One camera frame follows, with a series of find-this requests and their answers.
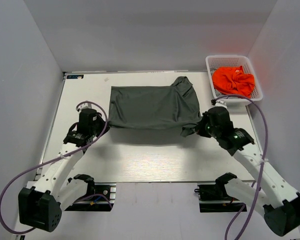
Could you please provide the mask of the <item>dark grey t-shirt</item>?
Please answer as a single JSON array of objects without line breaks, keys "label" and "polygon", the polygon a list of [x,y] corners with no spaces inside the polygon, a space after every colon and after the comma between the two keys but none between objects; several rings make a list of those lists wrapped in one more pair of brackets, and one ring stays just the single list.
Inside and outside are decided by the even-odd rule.
[{"label": "dark grey t-shirt", "polygon": [[201,121],[193,84],[179,76],[170,86],[113,86],[108,122],[113,128],[167,130],[181,128],[181,136],[195,133]]}]

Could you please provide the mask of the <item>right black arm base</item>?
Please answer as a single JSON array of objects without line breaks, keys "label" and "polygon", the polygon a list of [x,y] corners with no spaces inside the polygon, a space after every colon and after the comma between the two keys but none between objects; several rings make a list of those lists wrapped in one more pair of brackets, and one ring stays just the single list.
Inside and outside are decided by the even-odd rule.
[{"label": "right black arm base", "polygon": [[243,202],[218,193],[216,184],[199,184],[194,193],[198,196],[201,213],[237,213],[242,207],[247,211]]}]

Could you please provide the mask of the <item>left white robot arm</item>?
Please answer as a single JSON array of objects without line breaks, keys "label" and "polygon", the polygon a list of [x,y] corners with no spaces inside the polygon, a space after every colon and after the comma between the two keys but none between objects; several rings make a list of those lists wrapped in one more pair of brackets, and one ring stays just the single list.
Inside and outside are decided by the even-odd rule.
[{"label": "left white robot arm", "polygon": [[76,200],[95,196],[94,178],[87,174],[69,177],[76,163],[85,155],[93,140],[109,130],[101,113],[92,108],[79,111],[63,140],[58,156],[32,187],[18,194],[19,221],[23,225],[52,232],[58,226],[64,210]]}]

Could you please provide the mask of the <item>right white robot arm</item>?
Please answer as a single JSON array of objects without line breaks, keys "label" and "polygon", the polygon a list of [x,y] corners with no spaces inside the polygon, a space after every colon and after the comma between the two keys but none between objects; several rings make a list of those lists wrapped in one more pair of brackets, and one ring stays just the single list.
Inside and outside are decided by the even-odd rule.
[{"label": "right white robot arm", "polygon": [[253,188],[227,172],[213,185],[201,185],[195,190],[202,201],[237,199],[259,213],[270,230],[280,237],[300,226],[300,192],[262,158],[246,130],[234,127],[225,107],[215,106],[204,112],[196,133],[214,138],[256,181]]}]

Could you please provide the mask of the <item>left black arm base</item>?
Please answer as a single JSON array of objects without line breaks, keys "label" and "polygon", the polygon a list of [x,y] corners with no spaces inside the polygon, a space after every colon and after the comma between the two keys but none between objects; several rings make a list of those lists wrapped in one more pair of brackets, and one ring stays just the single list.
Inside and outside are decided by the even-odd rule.
[{"label": "left black arm base", "polygon": [[69,206],[66,212],[110,212],[116,199],[115,183],[96,183],[94,196]]}]

